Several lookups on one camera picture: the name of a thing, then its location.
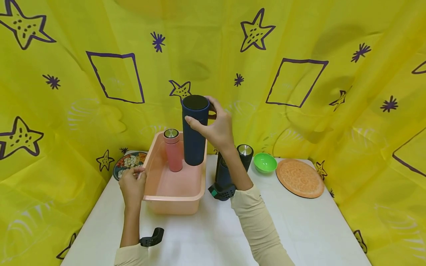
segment right hand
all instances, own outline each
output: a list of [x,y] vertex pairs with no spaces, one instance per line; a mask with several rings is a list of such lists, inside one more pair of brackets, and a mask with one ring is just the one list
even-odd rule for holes
[[141,209],[141,201],[145,193],[147,173],[144,167],[134,167],[124,171],[118,184],[123,193],[124,204],[129,209]]
[[190,127],[203,135],[216,149],[224,153],[228,149],[234,149],[234,138],[232,135],[232,117],[225,112],[220,103],[211,96],[205,96],[210,101],[210,110],[216,113],[216,121],[204,126],[198,120],[185,116]]

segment floral plate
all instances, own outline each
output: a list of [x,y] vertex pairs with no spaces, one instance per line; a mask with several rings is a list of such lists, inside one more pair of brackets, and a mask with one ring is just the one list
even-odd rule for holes
[[147,154],[145,152],[129,153],[122,157],[114,166],[112,174],[116,180],[120,180],[123,172],[129,168],[144,165]]

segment pink water bottle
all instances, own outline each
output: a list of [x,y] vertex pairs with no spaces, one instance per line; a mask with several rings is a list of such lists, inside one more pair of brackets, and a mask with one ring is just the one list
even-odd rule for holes
[[179,143],[181,136],[176,129],[168,129],[163,134],[167,160],[169,161],[169,168],[172,172],[179,172],[182,170],[183,151]]

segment black clip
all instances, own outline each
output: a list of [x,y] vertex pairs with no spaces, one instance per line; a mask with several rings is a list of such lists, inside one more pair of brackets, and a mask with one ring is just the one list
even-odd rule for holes
[[218,183],[213,183],[213,185],[209,187],[209,192],[213,198],[221,201],[227,201],[229,198],[233,197],[235,190],[234,184],[229,184],[225,188],[222,188]]
[[157,227],[154,229],[153,236],[151,237],[143,237],[139,240],[139,243],[141,246],[149,247],[149,246],[155,246],[163,240],[164,235],[164,229],[161,227]]

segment beige sleeve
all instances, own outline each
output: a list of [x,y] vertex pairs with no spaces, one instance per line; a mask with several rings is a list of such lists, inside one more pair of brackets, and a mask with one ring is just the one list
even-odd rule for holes
[[140,244],[119,248],[114,266],[148,266],[148,248]]
[[259,266],[294,266],[256,186],[247,191],[235,191],[231,206]]

